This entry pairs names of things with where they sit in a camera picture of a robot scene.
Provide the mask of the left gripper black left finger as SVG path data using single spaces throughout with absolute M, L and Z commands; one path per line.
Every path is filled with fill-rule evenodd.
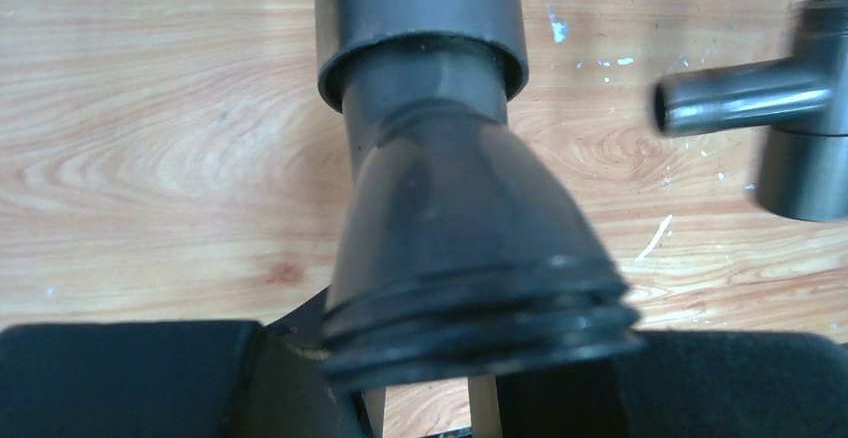
M 19 325 L 1 334 L 5 437 L 367 437 L 321 372 L 318 294 L 245 320 Z

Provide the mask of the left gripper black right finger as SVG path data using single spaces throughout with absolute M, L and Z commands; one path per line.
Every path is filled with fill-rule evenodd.
M 819 335 L 646 332 L 644 347 L 501 377 L 507 437 L 843 437 L 847 351 Z

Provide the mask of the grey faucet with lever handle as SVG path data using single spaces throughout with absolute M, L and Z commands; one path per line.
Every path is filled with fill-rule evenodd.
M 508 126 L 521 0 L 315 0 L 318 89 L 353 195 L 322 319 L 344 391 L 505 375 L 639 348 L 627 285 Z

